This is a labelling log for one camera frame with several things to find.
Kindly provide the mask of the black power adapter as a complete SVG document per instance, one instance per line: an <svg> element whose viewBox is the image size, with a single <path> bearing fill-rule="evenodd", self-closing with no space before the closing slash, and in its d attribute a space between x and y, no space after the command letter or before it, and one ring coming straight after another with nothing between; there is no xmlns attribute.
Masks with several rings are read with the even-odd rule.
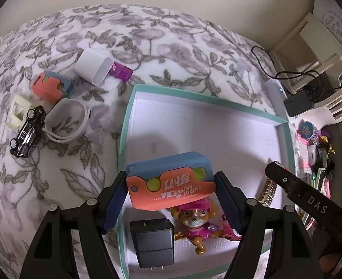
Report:
<svg viewBox="0 0 342 279"><path fill-rule="evenodd" d="M130 232L140 268L156 268L175 263L174 225L168 219L135 220Z"/></svg>

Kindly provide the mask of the Skye puppy toy figure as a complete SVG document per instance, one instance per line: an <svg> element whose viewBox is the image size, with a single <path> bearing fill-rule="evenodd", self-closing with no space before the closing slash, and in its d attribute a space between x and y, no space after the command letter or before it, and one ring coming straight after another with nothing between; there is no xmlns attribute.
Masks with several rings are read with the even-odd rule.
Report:
<svg viewBox="0 0 342 279"><path fill-rule="evenodd" d="M176 233L175 240L188 239L199 256L206 252L205 240L223 236L223 230L210 222L218 213L218 207L209 197L173 207L170 213L184 226L183 231Z"/></svg>

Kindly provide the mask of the black toy car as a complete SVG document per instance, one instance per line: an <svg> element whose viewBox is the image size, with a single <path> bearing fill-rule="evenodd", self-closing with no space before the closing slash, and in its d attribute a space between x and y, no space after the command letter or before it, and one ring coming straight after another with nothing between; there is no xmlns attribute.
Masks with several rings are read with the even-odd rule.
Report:
<svg viewBox="0 0 342 279"><path fill-rule="evenodd" d="M42 128L46 116L42 105L27 111L27 118L16 138L10 140L10 153L16 158L27 158L32 155L42 137Z"/></svg>

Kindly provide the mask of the large orange blue carrot knife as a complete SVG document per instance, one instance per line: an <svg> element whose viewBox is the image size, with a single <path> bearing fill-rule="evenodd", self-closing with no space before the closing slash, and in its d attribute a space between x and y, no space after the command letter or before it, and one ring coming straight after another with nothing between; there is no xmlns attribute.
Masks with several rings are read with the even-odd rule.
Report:
<svg viewBox="0 0 342 279"><path fill-rule="evenodd" d="M132 206L139 210L169 209L215 192L211 161L188 152L126 165Z"/></svg>

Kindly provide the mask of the cream plastic hair claw clip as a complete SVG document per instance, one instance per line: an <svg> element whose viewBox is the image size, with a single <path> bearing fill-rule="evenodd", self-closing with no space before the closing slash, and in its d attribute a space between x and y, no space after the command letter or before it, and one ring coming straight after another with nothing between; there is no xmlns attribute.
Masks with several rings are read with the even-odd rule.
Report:
<svg viewBox="0 0 342 279"><path fill-rule="evenodd" d="M24 97L16 94L13 97L10 111L8 113L9 121L6 122L6 127L13 131L19 131L23 127L27 119L27 111L33 104Z"/></svg>

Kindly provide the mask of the small orange blue carrot knife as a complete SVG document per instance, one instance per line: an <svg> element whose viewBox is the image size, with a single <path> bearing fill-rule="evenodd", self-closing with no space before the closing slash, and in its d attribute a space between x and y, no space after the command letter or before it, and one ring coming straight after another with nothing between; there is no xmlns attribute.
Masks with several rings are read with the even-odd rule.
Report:
<svg viewBox="0 0 342 279"><path fill-rule="evenodd" d="M49 103L69 98L74 91L73 80L53 71L43 71L32 83L32 91Z"/></svg>

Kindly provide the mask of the white charger cube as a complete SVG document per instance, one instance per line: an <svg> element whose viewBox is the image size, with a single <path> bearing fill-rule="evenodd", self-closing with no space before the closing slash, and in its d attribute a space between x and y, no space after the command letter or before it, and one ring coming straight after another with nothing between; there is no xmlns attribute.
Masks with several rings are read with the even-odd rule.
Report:
<svg viewBox="0 0 342 279"><path fill-rule="evenodd" d="M114 61L104 53L85 49L74 64L73 71L93 86L99 86L113 64Z"/></svg>

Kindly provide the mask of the purple lighter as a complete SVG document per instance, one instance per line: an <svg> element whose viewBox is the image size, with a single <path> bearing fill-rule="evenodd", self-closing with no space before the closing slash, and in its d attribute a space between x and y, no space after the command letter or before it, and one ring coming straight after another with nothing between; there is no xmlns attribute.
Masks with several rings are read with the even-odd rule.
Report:
<svg viewBox="0 0 342 279"><path fill-rule="evenodd" d="M114 62L111 69L109 70L109 74L126 83L130 80L133 74L133 70L118 62Z"/></svg>

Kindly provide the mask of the silver black hair comb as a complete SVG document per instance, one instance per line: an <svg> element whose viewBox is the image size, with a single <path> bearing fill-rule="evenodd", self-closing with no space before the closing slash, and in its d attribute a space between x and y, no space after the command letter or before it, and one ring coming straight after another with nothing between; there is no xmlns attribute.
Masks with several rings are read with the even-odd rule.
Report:
<svg viewBox="0 0 342 279"><path fill-rule="evenodd" d="M264 185L264 188L259 196L258 201L265 207L269 207L272 204L277 189L277 183L268 178Z"/></svg>

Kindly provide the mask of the teal white cardboard box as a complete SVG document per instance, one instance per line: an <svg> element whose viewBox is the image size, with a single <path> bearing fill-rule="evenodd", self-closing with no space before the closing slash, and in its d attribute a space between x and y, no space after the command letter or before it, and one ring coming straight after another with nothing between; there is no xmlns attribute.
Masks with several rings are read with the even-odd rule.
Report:
<svg viewBox="0 0 342 279"><path fill-rule="evenodd" d="M179 153L206 156L214 171L225 173L248 198L266 183L265 167L279 161L295 171L289 124L255 108L176 88L137 85L122 127L119 167ZM129 224L133 220L170 217L170 212L135 209L130 200L117 222L121 268L125 278L209 278L227 271L238 242L214 238L198 256L186 239L175 243L173 265L140 268Z"/></svg>

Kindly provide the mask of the blue round cartoon toy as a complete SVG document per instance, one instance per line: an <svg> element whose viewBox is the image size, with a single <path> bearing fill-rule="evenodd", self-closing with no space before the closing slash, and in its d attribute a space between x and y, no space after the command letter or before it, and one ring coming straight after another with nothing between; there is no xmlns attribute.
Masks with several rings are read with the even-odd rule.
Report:
<svg viewBox="0 0 342 279"><path fill-rule="evenodd" d="M319 140L319 130L311 122L302 122L298 133L307 142L317 142Z"/></svg>

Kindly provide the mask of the black router box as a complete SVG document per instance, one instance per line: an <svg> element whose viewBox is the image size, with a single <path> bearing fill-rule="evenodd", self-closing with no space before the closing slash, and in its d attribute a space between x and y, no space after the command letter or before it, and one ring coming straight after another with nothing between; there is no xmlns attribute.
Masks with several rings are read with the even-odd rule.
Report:
<svg viewBox="0 0 342 279"><path fill-rule="evenodd" d="M310 99L310 95L306 90L301 90L287 98L284 105L288 116L294 117L313 108L314 102Z"/></svg>

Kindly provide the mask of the white power strip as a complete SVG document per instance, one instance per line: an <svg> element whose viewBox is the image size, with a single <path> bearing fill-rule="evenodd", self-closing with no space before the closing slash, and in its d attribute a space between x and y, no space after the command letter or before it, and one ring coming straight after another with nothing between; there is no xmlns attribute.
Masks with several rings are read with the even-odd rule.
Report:
<svg viewBox="0 0 342 279"><path fill-rule="evenodd" d="M264 83L264 89L267 91L276 115L287 120L288 115L284 104L287 96L282 84L276 79L270 79Z"/></svg>

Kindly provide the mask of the white plastic shelf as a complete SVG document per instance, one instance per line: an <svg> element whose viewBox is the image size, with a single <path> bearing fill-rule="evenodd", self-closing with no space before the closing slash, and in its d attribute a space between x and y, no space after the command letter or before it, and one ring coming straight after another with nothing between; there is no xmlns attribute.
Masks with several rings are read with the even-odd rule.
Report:
<svg viewBox="0 0 342 279"><path fill-rule="evenodd" d="M342 13L307 13L269 55L277 71L325 73L331 86L342 79Z"/></svg>

